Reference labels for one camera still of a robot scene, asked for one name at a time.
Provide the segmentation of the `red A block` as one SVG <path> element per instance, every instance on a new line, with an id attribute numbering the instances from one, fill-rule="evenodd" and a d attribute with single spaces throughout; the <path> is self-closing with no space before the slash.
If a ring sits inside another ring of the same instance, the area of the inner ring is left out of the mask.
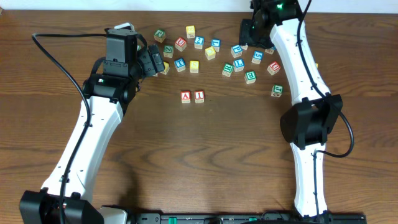
<path id="1" fill-rule="evenodd" d="M 180 98 L 181 102 L 184 103 L 190 103 L 191 102 L 191 94 L 190 91 L 181 91 L 180 92 Z"/>

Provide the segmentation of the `blue 2 block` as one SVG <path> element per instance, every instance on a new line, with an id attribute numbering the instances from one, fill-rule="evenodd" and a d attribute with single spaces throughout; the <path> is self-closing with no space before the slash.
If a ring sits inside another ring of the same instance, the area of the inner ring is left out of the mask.
<path id="1" fill-rule="evenodd" d="M 201 36 L 196 36 L 194 41 L 194 48 L 202 49 L 205 43 L 205 39 Z"/>

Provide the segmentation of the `red I block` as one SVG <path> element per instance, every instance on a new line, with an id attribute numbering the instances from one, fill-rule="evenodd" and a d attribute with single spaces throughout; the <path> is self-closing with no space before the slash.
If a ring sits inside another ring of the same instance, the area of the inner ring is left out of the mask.
<path id="1" fill-rule="evenodd" d="M 195 103 L 203 103 L 205 101 L 204 91 L 195 91 Z"/>

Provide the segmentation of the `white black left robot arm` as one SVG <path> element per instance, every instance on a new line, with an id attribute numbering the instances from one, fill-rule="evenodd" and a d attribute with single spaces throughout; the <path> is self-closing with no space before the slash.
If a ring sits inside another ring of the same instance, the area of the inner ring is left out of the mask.
<path id="1" fill-rule="evenodd" d="M 139 90 L 139 80 L 165 69 L 157 45 L 137 53 L 137 63 L 103 57 L 93 65 L 83 85 L 79 118 L 56 168 L 38 192 L 27 190 L 22 195 L 19 210 L 24 223 L 134 222 L 124 208 L 96 209 L 91 201 L 109 140 Z"/>

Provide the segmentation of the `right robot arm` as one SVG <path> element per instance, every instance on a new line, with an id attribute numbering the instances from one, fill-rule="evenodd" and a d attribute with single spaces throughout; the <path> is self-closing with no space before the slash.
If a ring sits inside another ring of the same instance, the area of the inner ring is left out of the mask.
<path id="1" fill-rule="evenodd" d="M 342 99 L 330 93 L 315 65 L 305 32 L 305 13 L 298 1 L 252 0 L 250 8 L 252 18 L 242 21 L 239 43 L 273 47 L 280 56 L 292 100 L 291 108 L 280 118 L 280 128 L 294 154 L 294 207 L 303 219 L 319 222 L 327 211 L 323 156 Z"/>

